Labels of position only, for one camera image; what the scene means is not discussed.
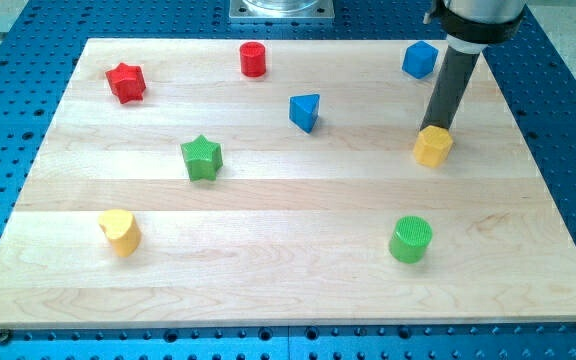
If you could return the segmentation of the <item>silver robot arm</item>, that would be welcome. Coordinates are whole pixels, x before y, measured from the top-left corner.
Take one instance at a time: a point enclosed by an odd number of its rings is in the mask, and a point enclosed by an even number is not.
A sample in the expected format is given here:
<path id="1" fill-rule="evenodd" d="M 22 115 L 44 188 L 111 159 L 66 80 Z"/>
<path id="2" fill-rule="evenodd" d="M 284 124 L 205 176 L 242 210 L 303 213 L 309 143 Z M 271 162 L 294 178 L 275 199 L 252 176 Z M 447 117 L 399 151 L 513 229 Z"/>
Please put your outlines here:
<path id="1" fill-rule="evenodd" d="M 525 5 L 525 0 L 432 0 L 423 23 L 438 20 L 453 50 L 479 54 L 517 33 Z"/>

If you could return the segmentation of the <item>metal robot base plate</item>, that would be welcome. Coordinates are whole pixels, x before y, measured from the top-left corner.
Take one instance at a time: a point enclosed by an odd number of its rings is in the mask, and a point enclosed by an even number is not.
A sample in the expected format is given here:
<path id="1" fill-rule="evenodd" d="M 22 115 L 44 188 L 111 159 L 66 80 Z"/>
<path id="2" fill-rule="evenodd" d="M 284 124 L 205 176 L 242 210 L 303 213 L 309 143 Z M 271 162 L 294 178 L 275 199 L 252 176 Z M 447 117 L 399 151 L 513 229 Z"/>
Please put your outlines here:
<path id="1" fill-rule="evenodd" d="M 232 21 L 322 20 L 335 17 L 333 0 L 230 0 Z"/>

